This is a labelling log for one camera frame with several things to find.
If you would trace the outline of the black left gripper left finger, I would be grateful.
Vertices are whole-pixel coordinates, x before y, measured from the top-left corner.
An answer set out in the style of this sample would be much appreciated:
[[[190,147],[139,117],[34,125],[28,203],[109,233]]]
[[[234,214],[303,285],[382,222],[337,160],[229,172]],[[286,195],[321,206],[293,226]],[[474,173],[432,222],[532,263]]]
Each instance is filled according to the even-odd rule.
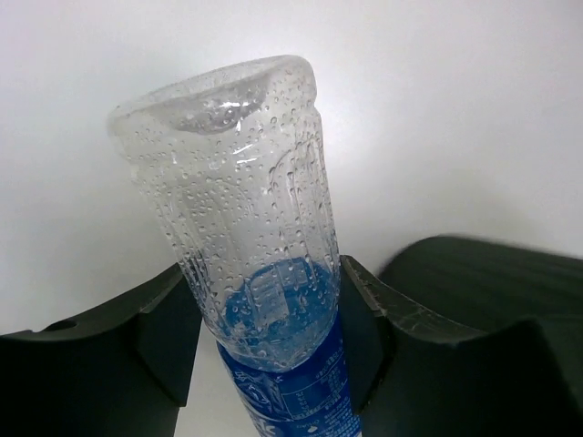
[[[41,331],[2,336],[2,435],[174,435],[200,327],[172,266]]]

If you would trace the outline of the clear bottle blue label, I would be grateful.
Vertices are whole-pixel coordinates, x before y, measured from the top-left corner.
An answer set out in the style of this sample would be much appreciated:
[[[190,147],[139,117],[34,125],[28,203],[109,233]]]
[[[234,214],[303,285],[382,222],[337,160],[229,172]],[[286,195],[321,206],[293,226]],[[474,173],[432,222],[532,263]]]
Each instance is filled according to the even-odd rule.
[[[272,56],[107,118],[262,436],[361,434],[316,97],[307,60]]]

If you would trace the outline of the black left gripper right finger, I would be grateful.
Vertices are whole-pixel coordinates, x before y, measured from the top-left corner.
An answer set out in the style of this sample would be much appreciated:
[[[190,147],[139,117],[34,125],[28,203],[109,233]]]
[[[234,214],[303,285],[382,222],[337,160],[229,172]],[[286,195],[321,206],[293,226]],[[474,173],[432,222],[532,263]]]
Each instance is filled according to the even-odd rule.
[[[340,317],[365,436],[579,436],[582,320],[478,330],[341,258]]]

